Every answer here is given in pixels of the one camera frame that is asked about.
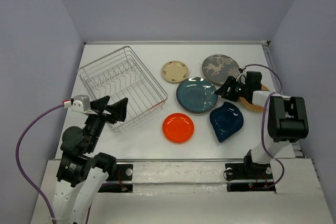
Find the teal glazed plate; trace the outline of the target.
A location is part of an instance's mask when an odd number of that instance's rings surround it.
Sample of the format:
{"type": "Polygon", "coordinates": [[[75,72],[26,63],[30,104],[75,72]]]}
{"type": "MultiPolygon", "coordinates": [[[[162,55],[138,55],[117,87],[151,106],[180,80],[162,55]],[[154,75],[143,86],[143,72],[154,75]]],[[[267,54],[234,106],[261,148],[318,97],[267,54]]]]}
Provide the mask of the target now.
{"type": "Polygon", "coordinates": [[[176,89],[176,99],[182,108],[192,113],[210,111],[217,103],[215,86],[201,77],[190,77],[182,81],[176,89]]]}

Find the grey deer plate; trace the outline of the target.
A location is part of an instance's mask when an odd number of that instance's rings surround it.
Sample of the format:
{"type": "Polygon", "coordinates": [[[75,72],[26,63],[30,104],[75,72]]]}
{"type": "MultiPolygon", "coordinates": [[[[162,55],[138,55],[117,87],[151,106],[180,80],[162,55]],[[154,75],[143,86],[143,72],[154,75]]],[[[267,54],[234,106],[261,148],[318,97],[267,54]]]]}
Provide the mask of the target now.
{"type": "Polygon", "coordinates": [[[229,76],[239,76],[238,63],[227,55],[211,55],[202,63],[202,73],[210,82],[222,85],[229,76]]]}

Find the dark blue leaf dish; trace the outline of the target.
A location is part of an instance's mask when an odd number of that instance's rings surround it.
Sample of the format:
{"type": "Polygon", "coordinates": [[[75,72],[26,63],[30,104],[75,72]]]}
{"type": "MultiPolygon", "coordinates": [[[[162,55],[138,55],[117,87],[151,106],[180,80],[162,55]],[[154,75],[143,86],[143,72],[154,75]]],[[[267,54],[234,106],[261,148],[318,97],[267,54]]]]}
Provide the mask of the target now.
{"type": "Polygon", "coordinates": [[[244,117],[240,109],[229,102],[224,102],[222,106],[212,110],[209,121],[219,143],[240,131],[244,125],[244,117]]]}

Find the cream patterned small plate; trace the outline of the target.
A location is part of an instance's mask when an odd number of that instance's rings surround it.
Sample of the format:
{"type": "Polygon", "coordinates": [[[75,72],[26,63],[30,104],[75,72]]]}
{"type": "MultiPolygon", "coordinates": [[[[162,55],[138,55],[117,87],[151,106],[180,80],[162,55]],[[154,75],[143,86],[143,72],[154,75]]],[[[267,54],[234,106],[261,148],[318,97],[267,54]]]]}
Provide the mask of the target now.
{"type": "Polygon", "coordinates": [[[180,83],[189,77],[188,66],[177,60],[165,63],[161,69],[162,77],[170,83],[180,83]]]}

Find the woven bamboo plate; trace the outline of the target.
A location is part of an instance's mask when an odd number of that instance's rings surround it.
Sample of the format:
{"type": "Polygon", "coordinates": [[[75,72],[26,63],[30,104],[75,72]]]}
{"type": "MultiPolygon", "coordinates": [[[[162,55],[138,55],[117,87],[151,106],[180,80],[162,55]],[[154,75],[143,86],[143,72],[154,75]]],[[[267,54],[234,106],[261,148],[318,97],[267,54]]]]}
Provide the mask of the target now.
{"type": "Polygon", "coordinates": [[[270,94],[268,87],[263,84],[258,91],[261,91],[261,94],[257,94],[257,99],[255,100],[256,103],[252,103],[252,91],[247,87],[243,88],[242,95],[239,97],[243,106],[253,112],[262,112],[264,110],[266,99],[270,94]]]}

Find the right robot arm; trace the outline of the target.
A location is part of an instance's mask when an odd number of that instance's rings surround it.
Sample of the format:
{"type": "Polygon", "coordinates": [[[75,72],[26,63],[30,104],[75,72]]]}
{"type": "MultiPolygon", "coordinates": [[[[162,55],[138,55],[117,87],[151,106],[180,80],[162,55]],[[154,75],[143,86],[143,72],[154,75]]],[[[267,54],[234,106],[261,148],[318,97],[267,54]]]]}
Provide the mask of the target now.
{"type": "Polygon", "coordinates": [[[309,132],[305,100],[262,89],[262,74],[257,71],[241,72],[244,81],[229,76],[215,94],[236,102],[244,98],[248,103],[263,108],[261,141],[244,157],[241,171],[248,178],[265,172],[271,160],[283,148],[307,137],[309,132]]]}

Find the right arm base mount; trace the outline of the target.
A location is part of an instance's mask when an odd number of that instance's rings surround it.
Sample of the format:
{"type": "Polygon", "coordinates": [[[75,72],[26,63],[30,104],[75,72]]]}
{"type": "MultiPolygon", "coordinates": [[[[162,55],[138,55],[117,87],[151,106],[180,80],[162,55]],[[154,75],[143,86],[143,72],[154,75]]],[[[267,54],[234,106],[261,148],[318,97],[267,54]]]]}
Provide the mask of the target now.
{"type": "Polygon", "coordinates": [[[245,170],[243,163],[227,163],[223,171],[223,178],[227,181],[227,191],[252,192],[276,191],[272,173],[261,170],[245,170]]]}

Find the orange plate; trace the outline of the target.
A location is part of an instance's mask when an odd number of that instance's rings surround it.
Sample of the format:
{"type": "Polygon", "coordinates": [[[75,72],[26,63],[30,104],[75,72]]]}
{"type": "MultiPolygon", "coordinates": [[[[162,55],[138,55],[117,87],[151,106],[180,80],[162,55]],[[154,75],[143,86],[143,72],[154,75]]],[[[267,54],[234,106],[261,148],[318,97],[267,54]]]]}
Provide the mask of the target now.
{"type": "Polygon", "coordinates": [[[162,131],[170,142],[183,144],[193,136],[194,123],[186,114],[173,113],[163,121],[162,131]]]}

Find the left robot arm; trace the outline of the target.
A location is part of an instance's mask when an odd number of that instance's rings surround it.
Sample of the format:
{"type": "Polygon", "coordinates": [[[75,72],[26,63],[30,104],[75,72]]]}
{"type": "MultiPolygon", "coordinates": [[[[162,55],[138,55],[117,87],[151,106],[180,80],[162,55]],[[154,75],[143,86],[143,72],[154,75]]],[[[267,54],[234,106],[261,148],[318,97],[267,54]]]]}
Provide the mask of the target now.
{"type": "Polygon", "coordinates": [[[83,127],[67,128],[61,138],[62,156],[52,210],[55,223],[83,223],[94,197],[107,179],[116,174],[115,157],[93,153],[106,123],[124,122],[128,98],[109,104],[110,96],[91,101],[87,95],[77,95],[64,102],[66,109],[86,115],[83,127]]]}

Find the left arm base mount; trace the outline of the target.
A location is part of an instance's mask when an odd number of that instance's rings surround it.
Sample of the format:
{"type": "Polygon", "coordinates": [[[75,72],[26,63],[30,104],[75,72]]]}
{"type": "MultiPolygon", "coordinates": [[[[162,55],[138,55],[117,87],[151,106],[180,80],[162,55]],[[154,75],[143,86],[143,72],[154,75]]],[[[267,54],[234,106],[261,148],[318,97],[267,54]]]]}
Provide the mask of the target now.
{"type": "Polygon", "coordinates": [[[132,177],[133,164],[117,164],[115,173],[102,184],[98,193],[131,193],[132,177]]]}

